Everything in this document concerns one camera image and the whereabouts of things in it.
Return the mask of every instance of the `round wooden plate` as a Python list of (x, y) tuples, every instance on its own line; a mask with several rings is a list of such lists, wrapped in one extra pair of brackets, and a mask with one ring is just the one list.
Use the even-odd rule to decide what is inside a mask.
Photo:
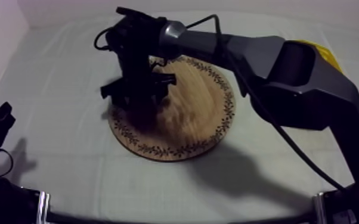
[(234, 117), (230, 84), (215, 67), (181, 56), (156, 69), (175, 73), (177, 85), (155, 113), (127, 113), (112, 107), (110, 127), (131, 152), (157, 161), (179, 161), (213, 148), (227, 133)]

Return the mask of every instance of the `wooden board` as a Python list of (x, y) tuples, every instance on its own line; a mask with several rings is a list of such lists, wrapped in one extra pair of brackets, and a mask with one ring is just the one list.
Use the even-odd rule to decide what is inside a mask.
[(227, 133), (234, 117), (235, 100), (224, 75), (212, 65), (181, 56), (156, 69), (175, 73), (157, 114), (135, 116), (112, 107), (110, 127), (128, 150), (157, 161), (179, 161), (212, 149)]

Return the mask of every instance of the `white tablecloth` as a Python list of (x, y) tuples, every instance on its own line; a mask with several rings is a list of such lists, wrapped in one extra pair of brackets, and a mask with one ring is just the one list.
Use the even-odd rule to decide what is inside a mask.
[[(217, 13), (224, 33), (306, 39), (332, 50), (359, 87), (359, 33), (324, 24), (230, 12), (160, 13), (189, 24)], [(236, 95), (233, 126), (211, 153), (178, 163), (135, 156), (112, 135), (103, 118), (108, 100), (99, 87), (120, 76), (113, 52), (93, 48), (96, 34), (120, 17), (75, 21), (31, 30), (0, 82), (17, 121), (4, 148), (16, 159), (11, 180), (52, 195), (52, 209), (140, 222), (230, 222), (297, 215), (311, 196), (332, 189)], [(214, 31), (213, 22), (196, 27)], [(326, 129), (287, 131), (331, 177), (353, 182)], [(0, 155), (0, 173), (7, 158)]]

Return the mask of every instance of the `cable wire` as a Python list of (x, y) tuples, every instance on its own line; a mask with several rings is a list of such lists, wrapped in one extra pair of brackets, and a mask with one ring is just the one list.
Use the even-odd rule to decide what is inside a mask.
[[(214, 18), (215, 20), (215, 26), (216, 26), (216, 34), (218, 35), (218, 42), (221, 46), (224, 46), (224, 42), (222, 41), (222, 33), (220, 28), (220, 21), (217, 15), (210, 15), (204, 19), (201, 19), (195, 23), (192, 23), (187, 26), (187, 28), (191, 28), (194, 26), (197, 26), (201, 23), (204, 23), (210, 19)], [(267, 117), (267, 120), (271, 125), (274, 127), (274, 129), (283, 137), (283, 139), (289, 144), (292, 150), (294, 150), (295, 153), (313, 170), (318, 174), (320, 177), (322, 177), (325, 181), (327, 181), (329, 184), (333, 185), (336, 189), (340, 190), (341, 192), (345, 192), (345, 188), (337, 183), (334, 179), (332, 179), (329, 175), (324, 173), (314, 162), (298, 147), (298, 145), (295, 143), (295, 141), (288, 135), (288, 133), (277, 123), (273, 115), (267, 110), (267, 108), (263, 105), (262, 101), (259, 99), (255, 91), (249, 86), (247, 80), (241, 75), (241, 72), (235, 62), (235, 59), (229, 52), (227, 48), (222, 47), (224, 50), (225, 56), (230, 62), (230, 65), (233, 69), (233, 72), (235, 75), (242, 79), (243, 83), (245, 84), (245, 88), (247, 92), (249, 93), (249, 96), (252, 100), (254, 100), (257, 105), (261, 108), (262, 112)]]
[(12, 155), (7, 150), (0, 148), (0, 152), (6, 153), (8, 155), (8, 158), (10, 159), (10, 168), (5, 173), (0, 175), (0, 178), (2, 178), (3, 176), (9, 174), (13, 170), (14, 159), (13, 159)]
[(104, 29), (102, 32), (100, 32), (100, 33), (96, 36), (95, 40), (93, 41), (93, 46), (94, 46), (96, 49), (98, 49), (99, 51), (108, 51), (108, 50), (109, 50), (109, 46), (98, 46), (98, 45), (97, 45), (97, 42), (99, 41), (99, 38), (101, 37), (101, 35), (107, 33), (107, 32), (108, 32), (109, 30), (111, 30), (111, 29), (112, 29), (112, 27), (109, 27), (109, 28), (107, 28), (107, 29)]

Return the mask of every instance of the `yellow label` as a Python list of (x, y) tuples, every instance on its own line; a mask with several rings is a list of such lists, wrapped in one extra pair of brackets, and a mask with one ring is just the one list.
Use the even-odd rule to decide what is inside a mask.
[(305, 41), (305, 40), (297, 40), (298, 42), (302, 42), (302, 43), (308, 43), (310, 45), (313, 45), (316, 47), (317, 51), (320, 53), (320, 55), (328, 62), (330, 63), (334, 68), (336, 68), (338, 71), (340, 71), (342, 73), (341, 68), (339, 67), (339, 64), (337, 62), (337, 60), (335, 59), (334, 55), (331, 53), (331, 51), (329, 51), (327, 48), (314, 43), (314, 42), (310, 42), (310, 41)]

